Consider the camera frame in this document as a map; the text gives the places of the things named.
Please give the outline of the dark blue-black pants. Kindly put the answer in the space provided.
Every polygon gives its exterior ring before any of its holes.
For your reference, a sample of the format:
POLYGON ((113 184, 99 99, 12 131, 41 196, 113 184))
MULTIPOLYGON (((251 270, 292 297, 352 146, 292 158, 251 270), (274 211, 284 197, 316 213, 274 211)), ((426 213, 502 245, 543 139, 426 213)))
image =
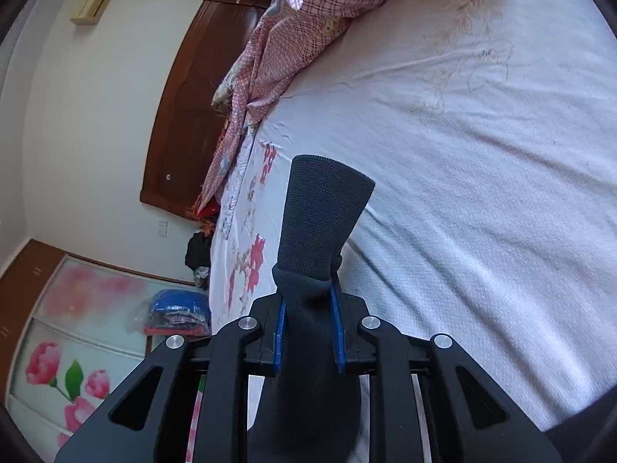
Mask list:
POLYGON ((312 155, 292 161, 272 270, 285 304, 282 366, 263 383, 248 437, 251 462, 345 462, 356 447, 361 387, 335 362, 330 289, 373 189, 343 163, 312 155))

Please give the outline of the blue bagged clothes bundle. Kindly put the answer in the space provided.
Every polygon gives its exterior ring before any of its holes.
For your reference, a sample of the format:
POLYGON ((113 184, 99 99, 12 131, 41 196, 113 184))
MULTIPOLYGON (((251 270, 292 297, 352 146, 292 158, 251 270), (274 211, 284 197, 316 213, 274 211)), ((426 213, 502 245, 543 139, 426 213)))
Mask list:
POLYGON ((208 295, 189 289, 163 289, 129 312, 125 328, 147 336, 209 336, 208 295))

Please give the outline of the black clothes pile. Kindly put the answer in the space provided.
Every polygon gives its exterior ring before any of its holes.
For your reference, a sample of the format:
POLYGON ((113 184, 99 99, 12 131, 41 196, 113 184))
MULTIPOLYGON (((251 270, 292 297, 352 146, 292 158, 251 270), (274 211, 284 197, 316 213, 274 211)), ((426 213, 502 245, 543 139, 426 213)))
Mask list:
POLYGON ((202 231, 194 233, 187 243, 185 265, 194 274, 194 285, 199 289, 207 289, 211 270, 212 237, 202 231))

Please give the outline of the red pillow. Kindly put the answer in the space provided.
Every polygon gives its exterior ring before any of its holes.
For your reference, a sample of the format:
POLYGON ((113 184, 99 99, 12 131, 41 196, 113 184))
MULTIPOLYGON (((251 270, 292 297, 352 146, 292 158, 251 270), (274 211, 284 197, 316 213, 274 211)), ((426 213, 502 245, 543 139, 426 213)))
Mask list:
POLYGON ((216 199, 211 199, 206 205, 196 210, 196 218, 199 221, 210 221, 216 218, 221 210, 221 206, 216 199))

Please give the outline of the red-brown wooden headboard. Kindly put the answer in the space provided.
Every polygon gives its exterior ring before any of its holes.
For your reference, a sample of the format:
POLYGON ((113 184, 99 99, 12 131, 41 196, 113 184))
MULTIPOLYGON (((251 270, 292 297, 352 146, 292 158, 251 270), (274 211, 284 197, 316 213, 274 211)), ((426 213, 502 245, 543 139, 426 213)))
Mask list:
POLYGON ((203 0, 169 71, 140 202, 192 221, 225 115, 211 106, 270 0, 203 0))

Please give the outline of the white floral bed sheet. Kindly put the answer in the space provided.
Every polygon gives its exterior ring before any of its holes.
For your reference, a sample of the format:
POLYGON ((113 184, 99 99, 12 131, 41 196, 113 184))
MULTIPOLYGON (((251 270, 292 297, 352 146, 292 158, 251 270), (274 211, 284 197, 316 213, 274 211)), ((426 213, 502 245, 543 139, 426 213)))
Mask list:
POLYGON ((241 151, 214 327, 273 292, 292 159, 376 183, 344 289, 446 332, 568 462, 616 458, 616 38, 593 0, 387 0, 300 72, 241 151))

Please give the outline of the pink checked quilt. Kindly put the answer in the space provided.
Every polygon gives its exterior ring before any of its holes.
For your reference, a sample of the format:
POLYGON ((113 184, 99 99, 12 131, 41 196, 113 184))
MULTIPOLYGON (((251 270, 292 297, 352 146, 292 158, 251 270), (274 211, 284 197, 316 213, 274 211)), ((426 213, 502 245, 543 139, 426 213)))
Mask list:
POLYGON ((223 185, 248 131, 260 124, 295 75, 343 35, 352 20, 385 0, 272 0, 249 41, 214 93, 211 105, 225 113, 194 215, 223 185))

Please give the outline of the white wall switch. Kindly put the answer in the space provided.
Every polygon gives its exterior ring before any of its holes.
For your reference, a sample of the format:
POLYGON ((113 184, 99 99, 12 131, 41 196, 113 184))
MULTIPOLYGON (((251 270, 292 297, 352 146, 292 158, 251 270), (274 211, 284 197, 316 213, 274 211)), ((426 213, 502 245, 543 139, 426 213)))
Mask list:
POLYGON ((161 237, 166 237, 168 231, 169 231, 169 222, 168 221, 159 221, 159 223, 158 223, 158 235, 161 236, 161 237))

